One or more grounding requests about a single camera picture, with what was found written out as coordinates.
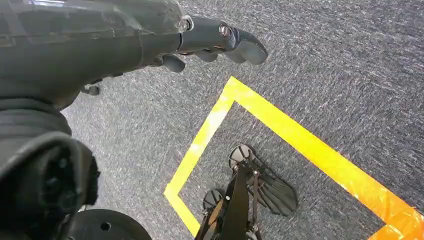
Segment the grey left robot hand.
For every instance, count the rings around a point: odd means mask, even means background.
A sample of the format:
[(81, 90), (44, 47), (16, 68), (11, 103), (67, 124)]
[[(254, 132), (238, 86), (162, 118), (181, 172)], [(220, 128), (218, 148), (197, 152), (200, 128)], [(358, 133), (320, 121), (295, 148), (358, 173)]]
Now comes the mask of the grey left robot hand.
[(266, 48), (224, 21), (189, 15), (177, 0), (3, 0), (0, 98), (63, 108), (86, 86), (145, 67), (179, 73), (178, 55), (262, 64)]

